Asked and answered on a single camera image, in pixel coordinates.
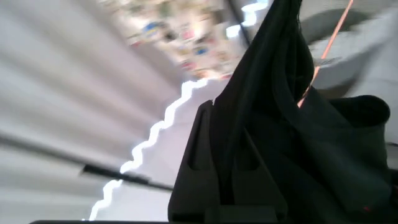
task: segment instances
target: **black cloth fold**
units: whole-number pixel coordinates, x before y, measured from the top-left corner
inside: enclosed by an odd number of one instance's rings
[[[227,87],[214,102],[210,144],[224,203],[246,128],[298,222],[393,222],[384,125],[375,96],[324,99],[310,88],[311,53],[299,0],[275,1]]]

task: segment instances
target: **orange cord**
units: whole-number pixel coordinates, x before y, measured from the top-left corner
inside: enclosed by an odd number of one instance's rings
[[[332,36],[330,37],[328,46],[326,47],[325,51],[323,52],[323,55],[322,55],[321,59],[325,59],[326,56],[328,55],[329,50],[330,50],[330,48],[331,48],[331,45],[333,44],[333,41],[335,41],[336,36],[337,36],[337,33],[340,31],[340,28],[341,28],[341,26],[343,25],[344,20],[345,20],[346,17],[347,17],[348,11],[349,11],[349,9],[351,8],[351,6],[352,6],[353,4],[354,4],[354,0],[350,0],[349,3],[348,3],[348,5],[347,5],[347,7],[346,7],[346,9],[344,10],[343,15],[341,15],[340,20],[339,20],[338,23],[337,23],[337,26],[336,26],[336,28],[335,28],[335,31],[333,31],[333,34],[332,34]],[[310,86],[312,85],[313,81],[314,81],[315,78],[317,77],[318,72],[319,72],[319,69],[320,69],[319,66],[315,67],[314,74],[313,74],[313,78],[312,78],[312,81],[311,81]],[[298,106],[298,107],[301,107],[301,106],[302,106],[302,104],[303,104],[303,102],[304,102],[304,99],[305,99],[305,97],[302,98],[302,99],[297,103],[297,106]]]

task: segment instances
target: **white zigzag light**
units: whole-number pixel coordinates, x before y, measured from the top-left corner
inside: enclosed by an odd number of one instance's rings
[[[160,130],[167,129],[171,127],[171,125],[173,125],[175,110],[191,98],[192,91],[194,89],[206,86],[208,80],[209,78],[203,78],[197,82],[187,81],[182,84],[181,98],[174,101],[170,106],[166,108],[164,121],[159,121],[150,128],[149,139],[138,144],[136,147],[132,149],[131,154],[134,160],[127,161],[120,167],[121,174],[124,174],[125,172],[133,169],[137,169],[142,165],[143,162],[142,150],[147,147],[151,147],[156,143],[157,138],[159,137]],[[104,199],[97,201],[94,204],[94,206],[91,208],[91,214],[88,219],[89,221],[95,220],[99,210],[111,205],[113,190],[120,187],[122,182],[123,182],[122,180],[111,180],[103,187]]]

